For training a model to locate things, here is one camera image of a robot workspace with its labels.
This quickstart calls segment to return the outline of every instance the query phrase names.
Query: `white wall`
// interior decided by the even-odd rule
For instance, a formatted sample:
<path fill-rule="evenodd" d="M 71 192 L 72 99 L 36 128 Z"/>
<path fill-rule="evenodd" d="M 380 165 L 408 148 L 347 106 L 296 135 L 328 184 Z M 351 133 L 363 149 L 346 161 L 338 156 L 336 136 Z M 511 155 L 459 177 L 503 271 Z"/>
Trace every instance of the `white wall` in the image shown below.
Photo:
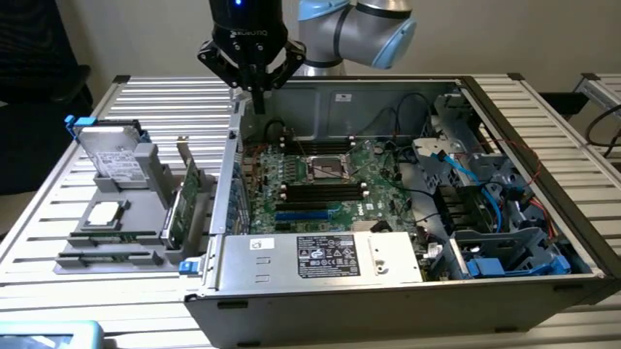
<path fill-rule="evenodd" d="M 295 37 L 298 1 L 282 1 Z M 96 97 L 117 74 L 209 75 L 196 61 L 208 0 L 57 3 Z M 391 73 L 519 72 L 538 89 L 570 89 L 581 72 L 621 72 L 619 14 L 619 0 L 414 0 L 416 34 Z"/>

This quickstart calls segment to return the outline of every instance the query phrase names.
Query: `black chair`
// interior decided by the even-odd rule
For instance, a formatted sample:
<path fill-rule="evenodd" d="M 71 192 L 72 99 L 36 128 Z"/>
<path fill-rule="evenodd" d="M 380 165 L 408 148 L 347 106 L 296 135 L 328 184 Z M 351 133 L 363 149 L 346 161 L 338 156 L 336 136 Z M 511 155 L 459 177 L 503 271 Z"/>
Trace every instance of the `black chair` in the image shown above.
<path fill-rule="evenodd" d="M 77 65 L 53 0 L 0 1 L 0 195 L 36 190 L 91 115 L 91 68 Z"/>

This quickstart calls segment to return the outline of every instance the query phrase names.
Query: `warning label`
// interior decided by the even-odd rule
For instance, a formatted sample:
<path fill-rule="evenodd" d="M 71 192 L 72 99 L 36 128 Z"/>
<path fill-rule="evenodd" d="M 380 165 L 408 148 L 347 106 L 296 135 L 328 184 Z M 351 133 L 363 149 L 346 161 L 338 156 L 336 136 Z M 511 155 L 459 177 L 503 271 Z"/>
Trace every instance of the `warning label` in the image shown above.
<path fill-rule="evenodd" d="M 120 182 L 144 181 L 143 170 L 131 151 L 105 151 L 95 154 L 101 169 Z"/>
<path fill-rule="evenodd" d="M 298 275 L 302 278 L 360 276 L 352 235 L 298 236 Z"/>

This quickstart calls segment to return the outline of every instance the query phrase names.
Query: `blue device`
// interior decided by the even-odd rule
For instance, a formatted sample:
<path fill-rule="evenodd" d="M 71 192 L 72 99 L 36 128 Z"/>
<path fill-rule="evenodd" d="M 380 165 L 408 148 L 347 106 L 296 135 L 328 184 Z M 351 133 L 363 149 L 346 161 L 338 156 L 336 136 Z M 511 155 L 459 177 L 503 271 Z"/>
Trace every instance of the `blue device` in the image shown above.
<path fill-rule="evenodd" d="M 96 321 L 2 321 L 0 348 L 103 349 L 104 330 Z"/>

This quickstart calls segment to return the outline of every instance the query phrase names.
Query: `white sticker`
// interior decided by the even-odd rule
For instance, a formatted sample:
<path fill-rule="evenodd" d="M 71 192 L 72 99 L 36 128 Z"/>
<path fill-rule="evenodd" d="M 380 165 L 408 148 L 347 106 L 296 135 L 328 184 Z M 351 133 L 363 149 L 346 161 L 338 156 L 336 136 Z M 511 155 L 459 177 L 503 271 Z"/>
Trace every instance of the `white sticker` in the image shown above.
<path fill-rule="evenodd" d="M 113 180 L 121 182 L 143 182 L 144 174 L 133 158 L 132 151 L 103 151 L 95 154 L 97 163 Z"/>
<path fill-rule="evenodd" d="M 250 240 L 250 250 L 274 249 L 274 238 L 252 238 Z"/>
<path fill-rule="evenodd" d="M 350 93 L 336 93 L 336 102 L 351 102 L 352 95 Z"/>

